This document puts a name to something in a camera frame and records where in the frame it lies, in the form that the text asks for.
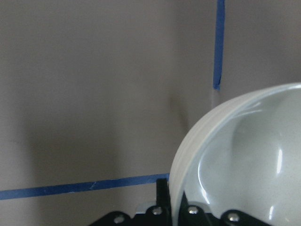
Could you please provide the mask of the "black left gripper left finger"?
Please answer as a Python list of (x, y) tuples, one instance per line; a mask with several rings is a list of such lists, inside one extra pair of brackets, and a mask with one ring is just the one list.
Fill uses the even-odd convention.
[(156, 205), (170, 208), (170, 195), (166, 178), (160, 178), (156, 181)]

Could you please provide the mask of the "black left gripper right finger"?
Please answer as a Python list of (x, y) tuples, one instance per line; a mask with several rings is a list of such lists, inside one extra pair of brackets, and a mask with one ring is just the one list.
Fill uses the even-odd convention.
[(180, 204), (180, 208), (188, 208), (188, 207), (189, 207), (189, 202), (188, 202), (186, 193), (183, 192), (182, 199), (181, 199), (181, 204)]

